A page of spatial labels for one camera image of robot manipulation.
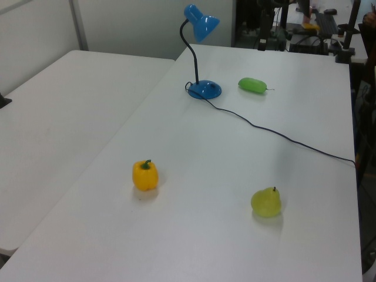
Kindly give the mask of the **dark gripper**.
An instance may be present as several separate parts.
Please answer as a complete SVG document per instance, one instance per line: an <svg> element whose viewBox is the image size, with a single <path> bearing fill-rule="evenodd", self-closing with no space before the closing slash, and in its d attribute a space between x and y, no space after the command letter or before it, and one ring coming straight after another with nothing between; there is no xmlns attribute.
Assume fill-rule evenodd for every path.
<svg viewBox="0 0 376 282"><path fill-rule="evenodd" d="M258 43L259 51L266 50L267 40L268 40L269 33L270 33L269 25L270 25L270 16L266 10L263 10L261 13L261 18L260 18L260 34L259 34L260 41Z"/></svg>

